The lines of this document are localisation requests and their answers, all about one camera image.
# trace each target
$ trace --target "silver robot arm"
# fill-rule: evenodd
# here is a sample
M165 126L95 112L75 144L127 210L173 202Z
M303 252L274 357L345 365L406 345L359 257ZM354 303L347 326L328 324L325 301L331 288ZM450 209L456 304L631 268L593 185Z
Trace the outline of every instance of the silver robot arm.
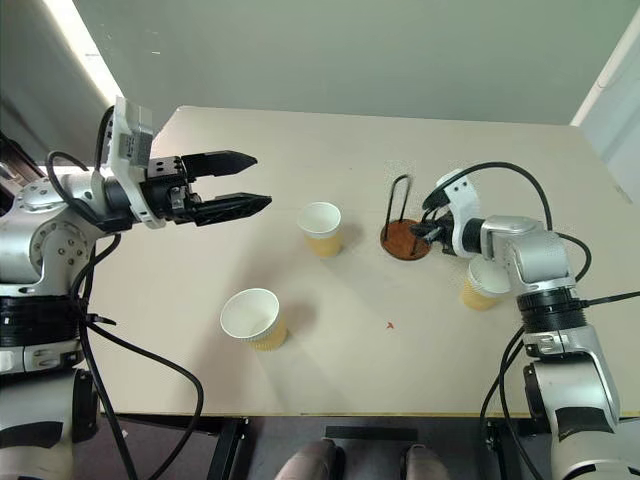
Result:
M72 443L96 432L92 377L73 368L83 360L78 325L87 305L71 291L96 241L135 223L155 229L166 221L204 226L248 217L271 202L246 193L202 201L191 190L196 178L232 175L257 161L230 151L150 160L150 120L147 110L117 99L113 175L42 178L0 217L2 480L69 478Z
M449 211L413 231L442 242L444 253L481 254L507 272L525 351L533 359L524 369L530 411L553 439L553 478L638 478L640 445L620 422L618 393L595 329L586 322L588 305L577 296L562 239L530 218L474 218L479 208L472 189L462 177L440 190L435 201ZM470 198L475 205L468 209Z

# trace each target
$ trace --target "brown round base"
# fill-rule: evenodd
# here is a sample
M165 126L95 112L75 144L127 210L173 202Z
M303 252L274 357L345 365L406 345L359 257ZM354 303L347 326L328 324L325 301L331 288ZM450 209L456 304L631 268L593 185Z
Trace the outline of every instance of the brown round base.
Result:
M411 233L409 227L415 225L415 220L396 220L389 223L389 231L387 233L387 240L384 240L384 227L380 232L380 245L389 254L393 255L399 260L418 260L429 253L430 247L422 240L418 239L417 244L416 237Z

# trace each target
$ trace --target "white paper cup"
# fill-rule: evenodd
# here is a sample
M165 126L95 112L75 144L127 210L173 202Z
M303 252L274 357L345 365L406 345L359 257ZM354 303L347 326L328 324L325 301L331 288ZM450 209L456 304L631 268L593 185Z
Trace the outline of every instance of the white paper cup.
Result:
M256 350L274 350L287 337L279 316L280 304L273 292L250 288L227 300L220 314L222 330Z
M327 202L310 203L298 216L309 248L319 257L333 257L342 248L340 209Z
M474 310L487 310L509 293L511 284L504 268L495 262L476 255L469 262L467 278L460 297L464 304Z

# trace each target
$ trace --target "gray shoe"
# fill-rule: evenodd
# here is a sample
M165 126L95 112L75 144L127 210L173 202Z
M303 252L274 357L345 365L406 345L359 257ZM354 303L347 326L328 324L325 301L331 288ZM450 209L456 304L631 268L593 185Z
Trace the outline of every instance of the gray shoe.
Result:
M331 440L305 445L282 467L275 480L340 480L344 452Z
M449 480L438 456L424 445L412 445L402 458L403 480Z

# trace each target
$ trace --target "white tabletop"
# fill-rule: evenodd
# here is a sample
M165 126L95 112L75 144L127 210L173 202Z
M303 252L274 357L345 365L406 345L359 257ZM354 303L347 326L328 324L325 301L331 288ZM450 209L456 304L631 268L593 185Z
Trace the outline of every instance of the white tabletop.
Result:
M456 167L496 160L530 170L546 189L557 231L594 255L583 298L638 289L640 217L579 130L520 125L182 107L157 135L153 156L236 150L258 158L239 175L203 178L203 198L273 196L260 214L197 228L126 232L96 273L92 311L117 335L195 373L209 415L477 415L520 319L514 301L487 312L459 300L465 260L435 248L402 262L379 244L392 180L414 177L408 218L436 180ZM483 214L542 217L526 180L509 171L472 176ZM345 248L314 257L295 219L308 202L343 212ZM581 252L568 247L577 271ZM286 343L256 352L218 322L232 294L274 291ZM586 311L626 415L640 411L637 301ZM393 329L387 328L392 322ZM116 410L189 413L193 387L179 375L92 336ZM511 410L528 411L522 356L508 376ZM494 402L491 412L498 412Z

